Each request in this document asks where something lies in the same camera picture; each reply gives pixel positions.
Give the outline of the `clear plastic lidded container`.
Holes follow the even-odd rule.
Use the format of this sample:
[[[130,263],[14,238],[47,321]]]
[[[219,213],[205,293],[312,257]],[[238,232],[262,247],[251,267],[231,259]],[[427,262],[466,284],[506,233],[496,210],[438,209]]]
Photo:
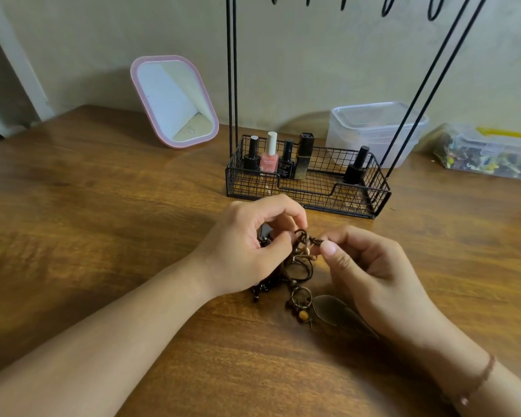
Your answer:
[[[414,128],[410,141],[396,162],[396,167],[402,166],[405,159],[417,146],[429,118],[423,115],[418,125],[415,120],[419,112],[413,110],[403,125],[402,131],[396,138],[391,150],[382,163],[396,132],[408,110],[408,105],[401,102],[383,102],[371,104],[357,104],[335,107],[329,117],[329,129],[326,137],[326,147],[332,151],[333,160],[345,158],[343,150],[359,150],[361,146],[368,146],[376,161],[382,168],[390,168],[396,159],[410,131]]]

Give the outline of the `person's left forearm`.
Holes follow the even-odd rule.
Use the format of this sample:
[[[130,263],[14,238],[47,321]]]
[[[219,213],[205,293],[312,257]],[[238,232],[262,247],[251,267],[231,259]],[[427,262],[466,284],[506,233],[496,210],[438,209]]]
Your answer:
[[[213,298],[187,258],[0,372],[0,417],[114,417],[185,322]]]

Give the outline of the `pink nail polish bottle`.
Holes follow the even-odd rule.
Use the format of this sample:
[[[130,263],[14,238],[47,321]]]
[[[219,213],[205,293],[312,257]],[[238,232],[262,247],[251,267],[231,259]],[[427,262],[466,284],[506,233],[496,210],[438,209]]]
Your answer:
[[[277,172],[279,160],[277,152],[277,137],[277,132],[268,132],[268,139],[265,145],[265,151],[261,155],[260,159],[260,170],[263,173],[273,174]]]

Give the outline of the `black beaded jewelry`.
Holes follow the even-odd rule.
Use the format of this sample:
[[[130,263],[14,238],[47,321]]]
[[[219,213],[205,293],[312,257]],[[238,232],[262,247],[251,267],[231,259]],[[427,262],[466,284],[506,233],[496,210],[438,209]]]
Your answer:
[[[258,230],[257,239],[261,248],[267,247],[273,242],[272,231],[273,229],[268,224],[263,224]],[[254,302],[258,302],[260,293],[268,292],[275,284],[275,279],[277,278],[275,272],[275,270],[272,271],[266,278],[250,288]]]

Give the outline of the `pink framed table mirror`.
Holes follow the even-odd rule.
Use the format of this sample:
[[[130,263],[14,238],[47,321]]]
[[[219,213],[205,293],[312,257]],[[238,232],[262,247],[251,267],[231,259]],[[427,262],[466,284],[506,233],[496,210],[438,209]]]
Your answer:
[[[179,55],[141,56],[131,79],[158,139],[183,149],[208,142],[219,120],[199,71]]]

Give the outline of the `person's right forearm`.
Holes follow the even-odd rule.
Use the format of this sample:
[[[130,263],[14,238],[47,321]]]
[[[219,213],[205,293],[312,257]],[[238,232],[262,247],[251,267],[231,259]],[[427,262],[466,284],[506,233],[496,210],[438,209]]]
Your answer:
[[[370,325],[414,358],[462,417],[521,417],[521,379],[440,312]]]

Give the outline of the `person's left hand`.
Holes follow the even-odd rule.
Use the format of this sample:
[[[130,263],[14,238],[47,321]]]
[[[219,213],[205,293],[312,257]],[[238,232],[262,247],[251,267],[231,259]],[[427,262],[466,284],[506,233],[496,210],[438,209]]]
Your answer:
[[[186,273],[207,299],[257,284],[283,261],[263,261],[257,234],[268,224],[275,239],[282,232],[306,229],[305,209],[286,195],[254,202],[235,201],[186,258]]]

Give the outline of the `black and gold bottle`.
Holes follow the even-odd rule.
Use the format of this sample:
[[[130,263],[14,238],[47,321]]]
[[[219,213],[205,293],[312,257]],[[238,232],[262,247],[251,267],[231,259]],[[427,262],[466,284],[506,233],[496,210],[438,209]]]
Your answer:
[[[293,179],[302,180],[306,177],[309,163],[311,160],[314,136],[312,133],[301,133],[296,152],[296,160],[293,172]]]

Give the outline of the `person's right hand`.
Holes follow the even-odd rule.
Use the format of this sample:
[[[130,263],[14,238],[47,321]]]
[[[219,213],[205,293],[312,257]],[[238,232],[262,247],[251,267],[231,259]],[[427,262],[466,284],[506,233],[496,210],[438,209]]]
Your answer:
[[[349,225],[327,230],[320,239],[335,242],[361,268],[362,285],[354,289],[354,295],[346,296],[379,335],[370,325],[372,320],[419,320],[440,312],[396,241]]]

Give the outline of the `clear box of colourful items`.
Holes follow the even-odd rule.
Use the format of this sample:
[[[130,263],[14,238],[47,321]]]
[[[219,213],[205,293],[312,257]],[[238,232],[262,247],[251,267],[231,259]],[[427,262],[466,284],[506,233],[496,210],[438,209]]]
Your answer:
[[[521,132],[445,123],[431,136],[446,169],[521,180]]]

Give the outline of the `black nail polish bottle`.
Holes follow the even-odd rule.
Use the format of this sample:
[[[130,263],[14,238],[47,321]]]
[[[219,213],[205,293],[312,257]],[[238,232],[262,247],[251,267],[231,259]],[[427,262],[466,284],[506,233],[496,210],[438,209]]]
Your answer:
[[[344,175],[344,183],[354,186],[364,185],[363,176],[365,173],[365,161],[369,153],[369,146],[361,146],[355,159],[348,164],[346,173]]]
[[[292,160],[293,140],[285,140],[282,155],[278,161],[277,173],[282,179],[292,178],[294,162]]]
[[[249,139],[249,150],[243,158],[243,170],[246,172],[260,171],[261,157],[258,154],[259,138],[256,135],[251,135]]]

